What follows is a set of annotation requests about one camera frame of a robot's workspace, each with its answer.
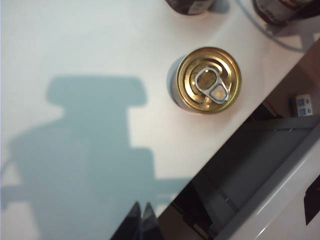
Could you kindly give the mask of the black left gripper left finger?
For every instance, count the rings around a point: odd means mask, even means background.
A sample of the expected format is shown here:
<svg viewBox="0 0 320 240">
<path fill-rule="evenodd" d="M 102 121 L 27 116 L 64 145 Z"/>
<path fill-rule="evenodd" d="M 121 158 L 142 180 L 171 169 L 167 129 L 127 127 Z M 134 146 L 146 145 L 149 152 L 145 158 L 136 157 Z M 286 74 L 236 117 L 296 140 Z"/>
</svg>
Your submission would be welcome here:
<svg viewBox="0 0 320 240">
<path fill-rule="evenodd" d="M 111 240 L 138 240 L 140 237 L 141 207 L 135 202 Z"/>
</svg>

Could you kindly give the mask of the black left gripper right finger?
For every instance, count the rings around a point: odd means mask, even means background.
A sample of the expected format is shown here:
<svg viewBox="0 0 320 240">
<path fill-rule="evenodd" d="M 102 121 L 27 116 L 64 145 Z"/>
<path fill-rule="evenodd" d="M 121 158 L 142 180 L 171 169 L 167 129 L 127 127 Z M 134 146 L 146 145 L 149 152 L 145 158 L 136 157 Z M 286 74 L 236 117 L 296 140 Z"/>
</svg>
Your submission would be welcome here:
<svg viewBox="0 0 320 240">
<path fill-rule="evenodd" d="M 143 240 L 163 240 L 164 236 L 161 232 L 155 212 L 148 202 L 142 217 L 142 239 Z"/>
</svg>

